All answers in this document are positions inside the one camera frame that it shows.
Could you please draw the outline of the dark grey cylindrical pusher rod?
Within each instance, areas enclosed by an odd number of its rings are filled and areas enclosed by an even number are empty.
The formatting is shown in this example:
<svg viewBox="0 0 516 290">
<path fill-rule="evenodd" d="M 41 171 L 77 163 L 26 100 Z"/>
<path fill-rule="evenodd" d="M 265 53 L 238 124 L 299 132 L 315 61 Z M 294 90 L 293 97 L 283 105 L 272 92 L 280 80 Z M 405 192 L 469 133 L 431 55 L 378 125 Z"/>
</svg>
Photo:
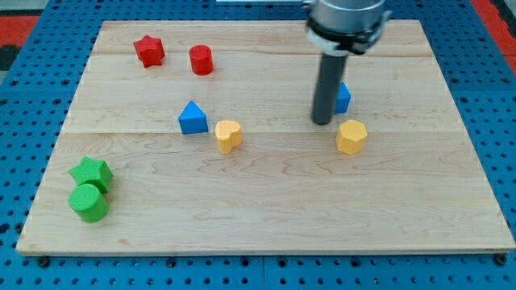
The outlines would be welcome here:
<svg viewBox="0 0 516 290">
<path fill-rule="evenodd" d="M 311 107 L 313 123 L 322 126 L 331 121 L 346 63 L 347 56 L 322 54 Z"/>
</svg>

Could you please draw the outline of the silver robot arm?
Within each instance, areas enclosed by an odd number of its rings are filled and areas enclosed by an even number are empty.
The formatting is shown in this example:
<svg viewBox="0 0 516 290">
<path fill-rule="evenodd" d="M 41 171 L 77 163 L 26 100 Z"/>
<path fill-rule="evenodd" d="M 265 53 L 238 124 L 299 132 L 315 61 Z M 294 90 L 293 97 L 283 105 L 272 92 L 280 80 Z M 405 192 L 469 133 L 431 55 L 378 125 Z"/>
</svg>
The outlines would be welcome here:
<svg viewBox="0 0 516 290">
<path fill-rule="evenodd" d="M 363 55 L 374 46 L 391 14 L 385 0 L 316 0 L 310 4 L 306 35 L 322 53 L 311 107 L 313 123 L 330 122 L 348 55 Z"/>
</svg>

